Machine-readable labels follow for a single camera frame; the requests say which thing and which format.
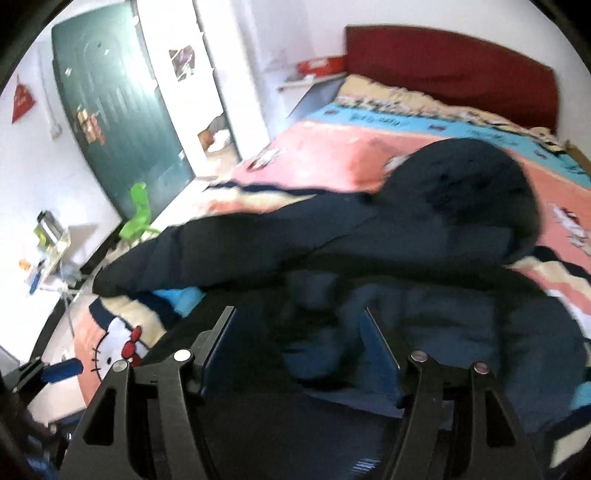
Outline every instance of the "red headboard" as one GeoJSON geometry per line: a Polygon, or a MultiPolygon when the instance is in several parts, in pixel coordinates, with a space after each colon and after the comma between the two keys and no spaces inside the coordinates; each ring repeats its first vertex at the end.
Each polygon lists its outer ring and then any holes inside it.
{"type": "Polygon", "coordinates": [[[554,71],[505,47],[432,28],[346,27],[347,71],[556,131],[554,71]]]}

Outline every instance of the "green plastic chair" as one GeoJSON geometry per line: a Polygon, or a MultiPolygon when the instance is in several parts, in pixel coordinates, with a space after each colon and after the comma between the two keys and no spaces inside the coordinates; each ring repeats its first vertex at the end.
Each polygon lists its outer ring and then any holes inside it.
{"type": "Polygon", "coordinates": [[[127,240],[130,245],[140,241],[146,232],[160,233],[160,230],[150,227],[152,221],[152,209],[148,200],[148,191],[145,183],[136,183],[129,190],[131,201],[134,203],[135,216],[129,220],[119,232],[119,237],[127,240]]]}

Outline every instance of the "floor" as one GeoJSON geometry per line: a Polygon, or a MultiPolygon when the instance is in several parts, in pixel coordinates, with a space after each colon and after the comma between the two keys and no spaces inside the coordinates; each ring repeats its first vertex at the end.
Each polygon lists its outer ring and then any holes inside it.
{"type": "MultiPolygon", "coordinates": [[[[206,213],[200,194],[211,181],[228,178],[232,168],[237,163],[234,146],[228,145],[212,153],[207,153],[207,163],[202,171],[196,172],[193,180],[152,223],[154,228],[164,230],[171,225],[180,225],[193,218],[199,218],[206,213]]],[[[78,298],[66,310],[66,314],[58,323],[49,343],[42,355],[42,360],[49,364],[56,364],[74,357],[74,344],[70,320],[76,325],[81,312],[96,298],[92,294],[92,278],[87,281],[78,298]]],[[[46,386],[36,396],[29,406],[33,417],[44,424],[76,413],[86,406],[76,377],[64,380],[58,384],[46,386]]]]}

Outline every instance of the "metal bolt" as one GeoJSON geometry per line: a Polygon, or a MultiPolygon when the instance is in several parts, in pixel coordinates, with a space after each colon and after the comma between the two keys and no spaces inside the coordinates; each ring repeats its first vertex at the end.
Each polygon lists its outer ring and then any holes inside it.
{"type": "Polygon", "coordinates": [[[185,362],[191,358],[191,352],[186,349],[178,350],[174,353],[174,359],[177,362],[185,362]]]}
{"type": "Polygon", "coordinates": [[[117,360],[111,367],[115,372],[122,372],[127,368],[127,360],[117,360]]]}
{"type": "Polygon", "coordinates": [[[413,353],[410,354],[410,357],[415,361],[415,362],[426,362],[427,358],[429,358],[429,356],[423,352],[422,350],[415,350],[413,353]]]}
{"type": "Polygon", "coordinates": [[[481,374],[481,375],[486,375],[488,372],[491,371],[491,369],[488,368],[488,365],[485,364],[484,362],[476,362],[474,364],[474,370],[476,370],[477,374],[481,374]]]}

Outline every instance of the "poster on wall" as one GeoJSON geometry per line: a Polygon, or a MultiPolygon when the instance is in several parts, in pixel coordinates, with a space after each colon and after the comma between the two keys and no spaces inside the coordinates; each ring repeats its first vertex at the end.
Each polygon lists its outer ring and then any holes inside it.
{"type": "Polygon", "coordinates": [[[169,50],[168,53],[178,82],[195,73],[195,51],[191,45],[187,45],[180,50],[169,50]]]}
{"type": "Polygon", "coordinates": [[[20,119],[35,105],[35,100],[30,94],[27,87],[21,83],[20,77],[17,75],[17,89],[14,92],[14,108],[12,110],[12,123],[20,119]]]}

